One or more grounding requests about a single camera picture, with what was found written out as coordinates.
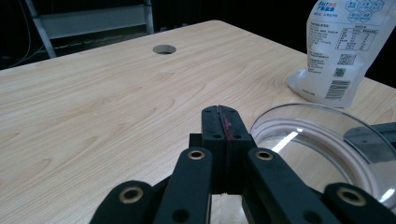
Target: light wood tabletop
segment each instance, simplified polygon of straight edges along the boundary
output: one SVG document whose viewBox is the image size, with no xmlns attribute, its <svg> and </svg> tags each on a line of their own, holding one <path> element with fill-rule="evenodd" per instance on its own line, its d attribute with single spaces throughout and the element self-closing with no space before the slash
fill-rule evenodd
<svg viewBox="0 0 396 224">
<path fill-rule="evenodd" d="M 172 174 L 204 108 L 232 107 L 249 130 L 305 102 L 286 84 L 303 68 L 299 51 L 207 21 L 0 71 L 0 223 L 89 223 L 118 184 Z M 396 121 L 396 90 L 365 78 L 343 110 Z"/>
</svg>

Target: dark background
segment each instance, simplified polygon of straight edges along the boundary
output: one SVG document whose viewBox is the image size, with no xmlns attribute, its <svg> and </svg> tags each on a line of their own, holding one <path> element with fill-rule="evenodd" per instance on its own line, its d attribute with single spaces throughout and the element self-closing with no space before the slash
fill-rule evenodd
<svg viewBox="0 0 396 224">
<path fill-rule="evenodd" d="M 0 1 L 0 69 L 10 67 L 43 44 L 25 8 L 30 24 L 28 33 L 18 0 Z M 139 0 L 35 0 L 39 14 L 122 7 L 141 4 Z M 220 20 L 253 34 L 306 53 L 305 30 L 308 15 L 316 0 L 306 1 L 236 1 L 236 0 L 151 0 L 155 32 L 174 29 L 201 21 Z M 396 88 L 393 63 L 396 63 L 396 34 L 390 38 L 367 71 L 366 77 Z"/>
</svg>

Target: transparent bowl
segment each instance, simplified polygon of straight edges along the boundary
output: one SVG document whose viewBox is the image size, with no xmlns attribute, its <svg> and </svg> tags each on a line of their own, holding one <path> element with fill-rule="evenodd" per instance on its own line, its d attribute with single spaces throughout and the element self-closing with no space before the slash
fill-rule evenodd
<svg viewBox="0 0 396 224">
<path fill-rule="evenodd" d="M 370 125 L 325 105 L 287 104 L 264 112 L 250 134 L 277 152 L 309 187 L 344 182 L 396 214 L 396 151 Z"/>
</svg>

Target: white package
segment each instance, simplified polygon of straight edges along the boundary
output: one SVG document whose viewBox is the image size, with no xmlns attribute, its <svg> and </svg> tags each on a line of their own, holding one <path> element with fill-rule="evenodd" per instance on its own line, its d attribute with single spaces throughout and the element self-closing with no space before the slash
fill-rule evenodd
<svg viewBox="0 0 396 224">
<path fill-rule="evenodd" d="M 306 24 L 307 68 L 291 74 L 288 86 L 313 103 L 351 106 L 396 25 L 395 1 L 317 1 Z"/>
</svg>

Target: cable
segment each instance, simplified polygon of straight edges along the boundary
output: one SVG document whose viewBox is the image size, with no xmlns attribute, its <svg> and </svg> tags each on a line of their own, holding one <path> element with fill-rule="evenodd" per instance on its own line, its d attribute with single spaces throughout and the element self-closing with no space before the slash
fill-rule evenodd
<svg viewBox="0 0 396 224">
<path fill-rule="evenodd" d="M 28 55 L 29 52 L 30 52 L 30 47 L 32 46 L 32 37 L 30 36 L 29 22 L 28 22 L 28 20 L 27 20 L 26 13 L 25 13 L 25 11 L 24 11 L 24 9 L 23 9 L 23 5 L 22 5 L 22 3 L 21 3 L 21 0 L 18 0 L 18 2 L 20 3 L 20 7 L 21 7 L 21 10 L 22 10 L 22 14 L 23 14 L 23 17 L 24 17 L 24 20 L 25 20 L 25 23 L 26 23 L 26 29 L 27 29 L 27 35 L 28 35 L 28 48 L 27 48 L 27 51 L 26 51 L 25 55 L 23 56 L 23 58 L 20 59 L 19 62 L 12 64 L 12 65 L 9 66 L 8 68 L 14 67 L 14 66 L 16 66 L 16 65 L 18 65 L 18 64 L 20 64 L 20 63 L 22 63 L 22 62 L 24 62 L 24 61 L 26 60 L 26 58 L 27 58 L 27 55 Z"/>
</svg>

